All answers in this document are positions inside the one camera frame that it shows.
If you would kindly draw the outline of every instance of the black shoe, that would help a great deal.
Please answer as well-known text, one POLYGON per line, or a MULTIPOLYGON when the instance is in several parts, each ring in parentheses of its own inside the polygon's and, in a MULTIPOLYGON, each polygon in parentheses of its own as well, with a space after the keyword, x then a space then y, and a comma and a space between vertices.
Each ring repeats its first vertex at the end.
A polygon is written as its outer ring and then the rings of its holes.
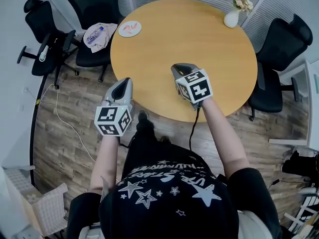
POLYGON ((165 143, 171 143, 171 139, 168 136, 162 136, 159 141, 165 142, 165 143))
POLYGON ((140 111, 138 115, 138 120, 141 122, 141 120, 149 120, 149 115, 146 111, 140 111))

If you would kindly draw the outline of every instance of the white coaster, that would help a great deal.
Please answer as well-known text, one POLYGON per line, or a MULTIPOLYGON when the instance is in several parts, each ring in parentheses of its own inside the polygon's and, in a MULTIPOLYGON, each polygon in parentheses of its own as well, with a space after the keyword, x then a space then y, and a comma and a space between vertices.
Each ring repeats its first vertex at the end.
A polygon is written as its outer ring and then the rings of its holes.
POLYGON ((119 34, 123 37, 132 37, 137 35, 141 29, 142 25, 138 21, 128 21, 119 27, 119 34))

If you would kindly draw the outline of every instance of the sleeve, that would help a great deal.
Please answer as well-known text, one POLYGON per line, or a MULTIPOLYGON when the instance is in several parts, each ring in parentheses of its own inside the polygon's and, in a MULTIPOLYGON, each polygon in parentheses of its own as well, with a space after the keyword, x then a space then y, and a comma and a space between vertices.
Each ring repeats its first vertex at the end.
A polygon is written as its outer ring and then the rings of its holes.
POLYGON ((84 193, 71 201, 67 239, 79 239, 82 228, 99 222, 99 205, 101 195, 84 193))
POLYGON ((274 239, 281 238, 275 204, 258 170, 244 168, 236 171, 230 176, 227 189, 238 210, 253 212, 266 225, 274 239))

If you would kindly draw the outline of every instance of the wooden floor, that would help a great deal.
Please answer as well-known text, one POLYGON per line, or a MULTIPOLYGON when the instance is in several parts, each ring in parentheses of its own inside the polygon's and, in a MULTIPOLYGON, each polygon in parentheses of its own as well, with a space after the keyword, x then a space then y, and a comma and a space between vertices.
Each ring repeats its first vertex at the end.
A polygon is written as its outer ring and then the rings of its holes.
MULTIPOLYGON (((70 58, 68 63, 76 67, 74 57, 70 58)), ((117 81, 111 67, 107 69, 104 83, 97 81, 98 75, 99 70, 82 69, 80 76, 76 77, 73 72, 62 68, 57 105, 60 117, 75 127, 94 159, 101 141, 101 136, 93 123, 95 109, 106 90, 117 81)), ((44 90, 51 83, 53 75, 48 77, 44 90)), ((56 97, 57 91, 51 87, 39 104, 34 135, 35 182, 41 191, 65 182, 68 186, 65 208, 68 210, 70 201, 87 191, 94 163, 82 147, 77 134, 57 117, 56 97)), ((268 144, 269 138, 306 138, 307 101, 295 103, 290 93, 284 93, 283 99, 284 108, 279 114, 256 112, 256 119, 250 122, 250 108, 243 106, 227 117, 241 138, 251 165, 261 172, 266 185, 270 185, 276 179, 303 181, 300 176, 283 174, 280 171, 284 158, 291 153, 291 148, 268 144)), ((134 135, 140 109, 142 107, 136 104, 135 119, 131 128, 122 137, 122 143, 128 144, 134 135)), ((167 135, 174 144, 188 148, 192 123, 166 119, 151 112, 149 114, 158 137, 167 135)), ((192 149, 204 158, 215 175, 223 174, 222 163, 206 123, 197 124, 192 138, 192 149)), ((120 147, 118 179, 121 177, 126 153, 127 150, 120 147)), ((303 186, 305 185, 302 183, 280 182, 270 188, 282 225, 289 224, 289 220, 283 216, 284 212, 296 214, 301 202, 296 192, 303 186)))

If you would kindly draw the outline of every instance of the round wooden table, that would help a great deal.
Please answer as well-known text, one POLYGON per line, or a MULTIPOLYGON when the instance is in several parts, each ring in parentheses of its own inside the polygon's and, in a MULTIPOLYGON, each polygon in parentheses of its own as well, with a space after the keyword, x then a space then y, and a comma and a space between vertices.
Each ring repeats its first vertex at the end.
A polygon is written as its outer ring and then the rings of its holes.
MULTIPOLYGON (((228 28, 224 13, 199 1, 159 0, 148 3, 122 22, 136 20, 136 36, 116 31, 111 61, 117 79, 133 80, 133 98, 169 119, 194 122, 196 111, 177 94, 171 66, 191 63, 209 75, 213 97, 227 116, 251 95, 257 79, 253 46, 239 27, 228 28)), ((199 122, 206 121, 201 111, 199 122)))

